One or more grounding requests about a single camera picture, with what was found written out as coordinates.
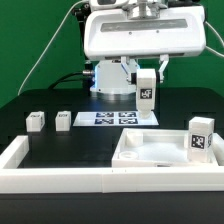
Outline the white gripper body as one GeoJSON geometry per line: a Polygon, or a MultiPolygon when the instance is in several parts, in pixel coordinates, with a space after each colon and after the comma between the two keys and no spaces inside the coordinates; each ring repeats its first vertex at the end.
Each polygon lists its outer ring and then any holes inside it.
{"type": "Polygon", "coordinates": [[[92,61],[191,57],[205,48],[202,6],[160,11],[157,19],[129,20],[122,9],[95,11],[86,21],[84,52],[92,61]]]}

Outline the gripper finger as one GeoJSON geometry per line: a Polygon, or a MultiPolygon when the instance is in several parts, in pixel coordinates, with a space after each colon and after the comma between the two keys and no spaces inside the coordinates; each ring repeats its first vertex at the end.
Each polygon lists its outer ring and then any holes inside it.
{"type": "Polygon", "coordinates": [[[169,63],[169,55],[164,54],[159,58],[159,69],[156,71],[156,80],[158,83],[162,83],[164,81],[164,71],[169,63]]]}
{"type": "Polygon", "coordinates": [[[137,64],[134,59],[130,59],[127,56],[121,57],[121,67],[126,73],[127,81],[129,84],[135,84],[136,83],[136,70],[137,70],[137,64]]]}

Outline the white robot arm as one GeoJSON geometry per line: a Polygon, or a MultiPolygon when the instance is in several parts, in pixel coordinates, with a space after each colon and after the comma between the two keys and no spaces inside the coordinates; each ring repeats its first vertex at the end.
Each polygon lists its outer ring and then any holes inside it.
{"type": "Polygon", "coordinates": [[[189,0],[89,0],[84,52],[95,61],[94,94],[135,92],[139,59],[192,57],[205,48],[205,11],[189,0]]]}

